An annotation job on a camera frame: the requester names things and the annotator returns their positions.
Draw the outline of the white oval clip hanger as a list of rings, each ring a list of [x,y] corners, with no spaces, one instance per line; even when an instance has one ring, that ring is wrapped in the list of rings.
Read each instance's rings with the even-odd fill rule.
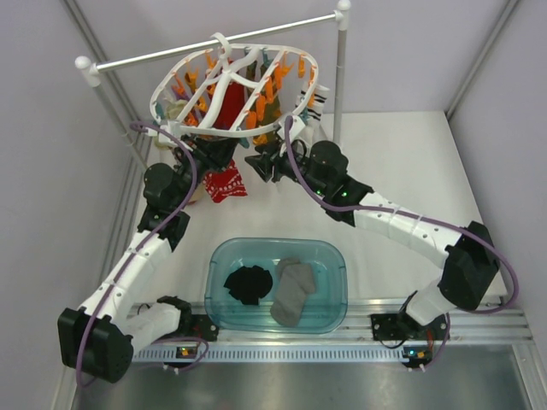
[[[217,47],[185,56],[156,87],[153,121],[177,138],[258,139],[272,137],[292,114],[311,138],[330,93],[315,58],[291,46],[213,37]]]

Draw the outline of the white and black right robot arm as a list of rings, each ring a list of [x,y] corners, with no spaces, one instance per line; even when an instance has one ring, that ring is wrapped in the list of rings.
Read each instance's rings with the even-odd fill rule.
[[[441,269],[440,278],[407,297],[391,322],[392,340],[419,338],[454,309],[475,311],[498,274],[500,261],[484,225],[435,222],[388,201],[348,174],[349,160],[333,142],[314,143],[303,153],[269,143],[244,160],[265,182],[287,177],[300,184],[333,220],[378,233]]]

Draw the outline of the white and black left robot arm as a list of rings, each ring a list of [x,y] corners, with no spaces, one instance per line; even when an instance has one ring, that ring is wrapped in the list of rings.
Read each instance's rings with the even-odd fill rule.
[[[110,383],[127,372],[132,357],[165,336],[188,337],[193,328],[191,304],[162,296],[143,313],[133,304],[156,271],[179,245],[190,217],[184,208],[206,173],[227,169],[237,143],[196,139],[191,149],[177,148],[181,163],[156,163],[144,173],[146,206],[127,250],[97,290],[57,320],[64,366]]]

